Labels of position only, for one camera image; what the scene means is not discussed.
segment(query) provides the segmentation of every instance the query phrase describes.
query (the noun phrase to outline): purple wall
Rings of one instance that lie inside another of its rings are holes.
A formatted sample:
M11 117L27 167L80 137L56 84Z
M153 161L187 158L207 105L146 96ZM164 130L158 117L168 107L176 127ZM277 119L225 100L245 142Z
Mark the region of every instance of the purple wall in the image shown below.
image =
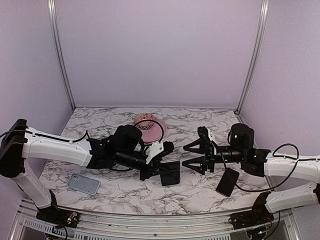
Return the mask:
M71 109L50 28L47 1L0 1L0 133L18 118L59 134ZM31 161L39 175L43 160ZM22 192L0 176L0 239L8 235Z
M257 0L57 0L77 106L237 107Z
M260 148L296 144L320 154L320 1L271 0L262 50L242 112ZM288 187L298 184L292 179ZM320 207L294 209L302 239L319 239Z

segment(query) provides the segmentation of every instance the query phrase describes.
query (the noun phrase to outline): marble surface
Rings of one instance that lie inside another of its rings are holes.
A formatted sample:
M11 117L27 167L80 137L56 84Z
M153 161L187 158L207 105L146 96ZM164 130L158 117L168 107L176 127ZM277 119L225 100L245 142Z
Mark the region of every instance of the marble surface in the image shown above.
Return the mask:
M67 123L63 136L78 138L88 130L92 138L113 134L120 125L131 124L139 113L152 113L163 119L168 130L164 141L174 143L175 150L167 159L180 161L199 157L186 152L183 146L198 138L197 127L206 126L214 133L219 145L227 145L227 135L238 119L231 110L198 108L78 108ZM246 189L268 187L264 178L251 176L240 170L240 164L229 167L240 172L238 184ZM87 195L67 188L74 173L101 182L96 195ZM179 185L163 187L160 176L139 180L138 170L115 172L94 170L78 165L48 161L40 177L41 182L56 195L58 204L89 211L135 215L186 215L212 213L251 207L259 193L234 189L231 197L215 191L224 168L215 165L215 172L201 175L181 166Z

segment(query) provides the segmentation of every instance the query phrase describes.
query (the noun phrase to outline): aluminum frame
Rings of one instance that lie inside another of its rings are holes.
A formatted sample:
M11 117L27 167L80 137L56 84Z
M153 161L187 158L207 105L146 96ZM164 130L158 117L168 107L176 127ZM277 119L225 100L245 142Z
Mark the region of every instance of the aluminum frame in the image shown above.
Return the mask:
M267 23L267 16L268 16L268 10L269 10L269 0L262 0L261 4L261 11L260 11L260 18L258 23L258 30L256 33L255 43L253 47L253 53L251 57L251 62L249 65L249 69L246 75L245 83L242 89L242 93L240 96L240 100L238 103L238 106L236 108L236 111L240 114L245 106L246 99L249 93L250 86L252 84L252 80L255 73L255 68L257 65L257 60L259 57L259 53L262 48L262 43L264 40L265 30L266 30L266 23Z
M67 227L70 240L208 240L228 239L231 233L243 232L263 226L257 225L246 229L234 230L228 222L232 213L248 210L203 213L194 215L129 215L92 212L72 208L80 213L79 224L76 229ZM52 232L52 223L36 219L37 209L33 202L22 199L15 216L9 235L9 240L20 240L24 227L50 233L51 235L65 236L63 229ZM275 214L274 223L278 221ZM300 240L296 222L291 210L281 212L290 240Z
M70 82L67 74L67 68L66 68L66 64L65 64L65 60L62 52L55 0L48 0L48 8L49 8L49 17L51 22L54 46L55 46L56 54L58 57L58 63L59 63L59 68L62 75L63 85L66 91L68 102L73 112L76 109L76 104L75 104L74 97L72 95L71 86L70 86Z

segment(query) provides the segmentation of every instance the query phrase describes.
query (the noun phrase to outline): black cord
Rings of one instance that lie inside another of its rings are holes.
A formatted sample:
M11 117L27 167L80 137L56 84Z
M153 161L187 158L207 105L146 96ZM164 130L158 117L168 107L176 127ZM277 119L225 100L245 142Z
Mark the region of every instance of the black cord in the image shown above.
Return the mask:
M31 131L28 130L10 130L10 131L6 131L2 134L0 134L0 139L7 135L7 134L11 134L11 133L25 133L25 134L33 134ZM77 143L80 142L81 140L83 140L86 136L88 136L88 138L90 138L88 131L85 131L85 134L76 140L67 140L67 139L63 139L63 138L59 138L59 137L55 137L55 136L49 136L49 135L45 135L45 134L41 134L41 133L35 133L34 135L38 136L38 137L44 137L44 138L48 138L48 139L53 139L53 140L57 140L57 141L61 141L61 142L65 142L65 143L69 143L70 141L72 141L73 143Z
M60 221L57 221L57 220L49 220L49 221L50 222L55 222L56 224L58 224L58 226L55 226L55 229L58 229L58 228L64 229L64 231L65 231L64 240L68 240L68 230L67 230L66 226L63 225Z
M280 211L278 212L278 222L276 223L276 226L274 227L274 229L272 230L272 232L268 235L268 236L266 236L265 238L264 238L264 240L267 240L268 238L270 238L271 236L272 236L272 234L274 234L275 233L275 231L277 230L277 228L278 228L278 226L279 226L279 224L280 224L280 220L281 220L281 213L280 213Z
M231 131L229 131L228 137L227 137L227 140L228 140L228 144L229 144L229 145L231 145L231 143L230 143L230 135L231 135Z
M26 131L26 130L10 130L10 131L6 131L6 132L4 132L4 133L2 133L1 135L0 135L0 139L3 137L3 136L5 136L5 135L7 135L7 134L11 134L11 133L27 133L27 134L32 134L32 132L30 132L30 131Z
M152 119L145 119L145 120L138 121L134 126L136 127L138 124L144 123L144 122L153 122L155 124L158 124L158 126L161 128L161 138L159 140L159 142L161 142L161 140L164 139L164 136L165 136L165 130L161 126L161 124L159 122L155 121L155 120L152 120Z
M222 158L222 162L223 162L223 165L224 165L224 168L225 168L225 172L227 174L227 176L229 177L229 179L231 180L231 182L238 188L240 189L241 191L244 191L244 192L247 192L247 193L262 193L262 192L267 192L267 191L271 191L271 190L274 190L278 187L280 187L282 184L284 184L289 178L290 176L292 175L292 173L295 171L296 167L297 167L297 164L299 161L301 161L301 159L299 159L299 150L297 148L296 145L294 144L291 144L291 143L287 143L286 144L283 144L281 145L280 147L278 147L276 150L279 150L280 148L284 147L284 146L293 146L295 149L296 149L296 158L294 158L294 160L296 160L295 164L294 164L294 167L293 169L291 170L291 172L289 173L289 175L282 181L280 182L279 184L277 184L276 186L272 186L272 187L269 187L267 189L260 189L260 190L248 190L248 189L244 189L242 187L240 187L233 179L232 177L230 176L229 172L227 171L227 164L226 164L226 160L225 160L225 157L224 155L222 154L221 150L219 149L218 145L214 142L214 141L211 141L211 143L213 144L213 146L215 147L215 149L221 154L221 158Z
M115 172L129 172L133 168L128 168L128 169L115 169L115 168L110 168L110 170L115 171Z
M44 137L47 139L53 139L53 140L57 140L57 141L61 141L61 142L65 142L65 143L69 143L70 141L72 141L73 143L77 143L80 142L81 140L83 140L86 136L88 136L88 138L90 138L89 134L88 134L88 130L85 131L85 134L80 137L79 139L76 140L67 140L67 139L63 139L63 138L59 138L59 137L55 137L55 136L49 136L49 135L45 135L45 134L41 134L41 133L36 133L35 134L38 137Z
M296 158L295 157L292 157L292 156L285 156L285 155L275 155L275 153L279 150L279 149L282 149L283 147L286 147L286 146L291 146L291 147L294 147L295 150L296 150ZM292 159L292 160L297 160L299 158L299 149L296 145L292 144L292 143L285 143L285 144L282 144L281 146L277 147L276 150L274 150L274 152L272 153L272 156L273 157L276 157L276 158L287 158L287 159Z

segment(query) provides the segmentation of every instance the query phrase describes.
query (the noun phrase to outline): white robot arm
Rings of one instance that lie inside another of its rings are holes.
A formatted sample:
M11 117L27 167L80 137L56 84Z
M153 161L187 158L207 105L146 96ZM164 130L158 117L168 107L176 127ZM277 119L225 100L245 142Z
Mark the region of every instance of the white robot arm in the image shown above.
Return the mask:
M154 142L144 150L142 132L132 126L120 126L104 139L87 134L80 139L43 133L19 119L4 136L0 146L0 175L11 178L34 201L37 218L77 225L77 213L61 210L52 191L45 188L30 168L27 159L39 158L63 161L90 169L111 169L116 164L140 170L140 180L161 175L162 185L178 184L180 169L161 163L162 157L174 150L172 142ZM135 151L138 143L140 151Z
M320 155L297 156L278 155L277 150L254 148L254 130L242 123L234 124L228 135L229 145L218 146L210 131L204 126L198 127L199 139L184 146L186 151L202 154L197 158L185 160L182 165L200 174L205 171L214 172L215 163L240 163L246 173L258 177L282 176L286 177L282 183L262 190L241 188L246 192L262 192L252 206L252 210L237 212L230 216L230 223L234 229L264 224L274 219L273 213L305 205L318 205L320 202ZM302 186L284 191L271 191L283 184L289 177L311 181Z

